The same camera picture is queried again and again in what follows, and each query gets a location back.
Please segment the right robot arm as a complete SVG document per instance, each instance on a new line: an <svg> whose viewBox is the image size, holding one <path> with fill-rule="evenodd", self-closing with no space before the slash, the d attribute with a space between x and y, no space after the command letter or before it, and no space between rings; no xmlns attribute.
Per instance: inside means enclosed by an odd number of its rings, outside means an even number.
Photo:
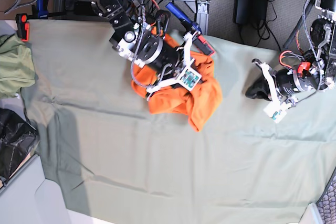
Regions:
<svg viewBox="0 0 336 224"><path fill-rule="evenodd" d="M132 80L145 88L147 97L166 87L192 91L200 82L202 76L196 70L191 47L201 32L173 3L167 10L157 10L154 24L146 21L144 0L91 0L91 8L112 25L110 42L119 56L131 62ZM180 46L167 42L172 15L186 29Z"/></svg>

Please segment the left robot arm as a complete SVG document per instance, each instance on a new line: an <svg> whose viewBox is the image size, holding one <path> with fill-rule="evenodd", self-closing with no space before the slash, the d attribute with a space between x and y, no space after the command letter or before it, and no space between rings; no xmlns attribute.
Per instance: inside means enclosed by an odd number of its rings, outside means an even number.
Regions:
<svg viewBox="0 0 336 224"><path fill-rule="evenodd" d="M284 49L280 70L253 59L261 76L247 89L247 98L295 106L298 93L335 87L335 0L306 0L286 44L292 41L299 53Z"/></svg>

